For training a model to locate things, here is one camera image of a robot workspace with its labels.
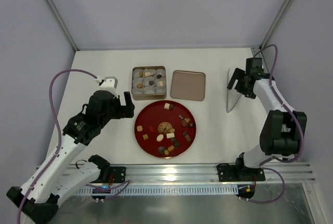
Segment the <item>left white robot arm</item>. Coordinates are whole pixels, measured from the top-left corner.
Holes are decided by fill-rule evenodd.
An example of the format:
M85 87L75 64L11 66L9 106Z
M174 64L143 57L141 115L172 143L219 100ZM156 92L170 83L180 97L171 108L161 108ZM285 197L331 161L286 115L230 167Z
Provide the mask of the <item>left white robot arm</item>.
M20 187L11 187L6 194L18 207L19 213L34 223L49 223L64 201L77 190L90 182L107 181L111 175L110 163L93 155L75 173L65 179L60 178L110 120L134 116L135 106L129 92L124 92L126 104L121 105L115 77L97 78L96 82L99 90L77 115L69 119L53 152L27 182Z

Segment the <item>metal serving tongs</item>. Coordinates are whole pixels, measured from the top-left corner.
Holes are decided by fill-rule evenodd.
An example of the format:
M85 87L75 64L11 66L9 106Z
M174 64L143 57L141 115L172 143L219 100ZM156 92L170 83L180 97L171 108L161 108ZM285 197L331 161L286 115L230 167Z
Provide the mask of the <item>metal serving tongs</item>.
M229 114L238 104L242 95L238 93L233 87L229 90L226 89L226 113Z

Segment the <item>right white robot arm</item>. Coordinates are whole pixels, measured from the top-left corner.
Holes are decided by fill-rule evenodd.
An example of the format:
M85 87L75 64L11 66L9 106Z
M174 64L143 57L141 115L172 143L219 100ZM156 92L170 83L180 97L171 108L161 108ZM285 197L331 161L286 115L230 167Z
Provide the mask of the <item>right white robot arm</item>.
M261 166L275 159L288 162L303 150L307 116L284 99L270 73L264 72L262 59L248 58L244 70L236 68L228 78L227 89L250 99L258 98L266 111L259 144L243 152L229 167L232 179L250 181L263 175Z

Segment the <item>gold tin box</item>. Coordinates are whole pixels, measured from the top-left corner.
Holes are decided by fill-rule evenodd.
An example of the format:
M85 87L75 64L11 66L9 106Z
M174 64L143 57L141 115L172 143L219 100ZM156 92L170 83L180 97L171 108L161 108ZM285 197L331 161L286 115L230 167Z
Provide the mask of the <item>gold tin box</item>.
M143 76L139 76L140 71L143 71ZM146 77L145 72L150 72L151 75ZM160 79L157 79L158 74L162 75ZM149 81L154 81L154 84L149 85ZM160 86L160 81L164 82L164 86ZM143 85L141 89L137 88L139 83ZM166 68L164 66L134 67L131 87L132 97L136 101L165 99L167 96Z

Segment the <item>gold tin lid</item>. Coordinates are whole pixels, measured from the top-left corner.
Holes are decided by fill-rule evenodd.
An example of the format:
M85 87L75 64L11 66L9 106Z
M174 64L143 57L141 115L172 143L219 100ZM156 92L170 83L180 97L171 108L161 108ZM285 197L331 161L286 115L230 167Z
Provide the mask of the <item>gold tin lid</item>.
M174 99L202 102L206 92L206 75L203 72L175 70L170 96Z

